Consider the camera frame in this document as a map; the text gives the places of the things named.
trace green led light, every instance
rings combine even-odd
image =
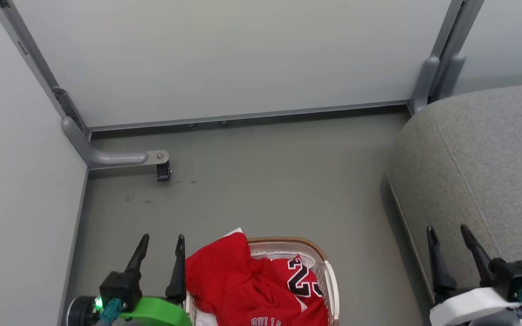
[[[102,305],[102,298],[97,297],[96,300],[94,301],[94,305],[96,306],[96,310],[102,310],[102,308],[104,307]]]

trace bulls jersey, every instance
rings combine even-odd
[[[233,233],[186,260],[187,291],[220,326],[327,326],[315,274],[294,259],[252,259]]]

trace gray floor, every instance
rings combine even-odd
[[[164,295],[179,233],[187,254],[242,227],[249,237],[307,238],[338,279],[340,324],[420,325],[428,303],[383,182],[406,113],[95,140],[105,149],[166,149],[173,179],[92,176],[67,300],[96,295],[143,233],[145,295]]]

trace caster wheel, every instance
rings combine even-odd
[[[172,171],[170,169],[170,161],[166,161],[165,163],[156,165],[156,176],[158,182],[170,180],[171,173]]]

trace metal frame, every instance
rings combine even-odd
[[[460,49],[479,14],[484,0],[452,0],[430,57],[425,60],[412,97],[410,114],[428,103],[452,95],[466,56]]]
[[[90,170],[168,162],[169,154],[165,150],[103,151],[95,148],[90,143],[91,131],[84,124],[66,90],[58,85],[12,0],[0,0],[0,22],[62,118],[64,134]]]
[[[270,111],[270,112],[261,112],[261,113],[251,113],[251,114],[233,114],[233,115],[225,115],[225,116],[194,118],[194,119],[184,119],[184,120],[140,122],[140,123],[136,123],[136,124],[96,126],[96,127],[91,127],[90,130],[92,132],[105,132],[105,131],[113,131],[113,130],[127,130],[127,129],[138,129],[138,128],[201,124],[201,123],[206,123],[206,122],[222,123],[222,122],[231,121],[231,120],[287,117],[290,115],[340,112],[340,111],[349,111],[349,110],[357,110],[357,109],[372,109],[375,107],[405,105],[407,102],[408,102],[408,100],[386,101],[386,102],[366,103],[366,104],[362,104],[362,105],[338,105],[338,106],[328,106],[328,107],[316,107],[316,108],[312,108],[312,109]]]
[[[456,17],[456,22],[440,56],[441,62],[429,93],[431,102],[443,98],[440,97],[441,94],[448,93],[448,91],[443,91],[443,88],[454,89],[460,70],[462,70],[466,60],[466,56],[464,58],[456,56],[460,53],[460,49],[462,49],[462,45],[466,41],[466,37],[483,4],[484,0],[466,0],[460,8],[460,13]]]

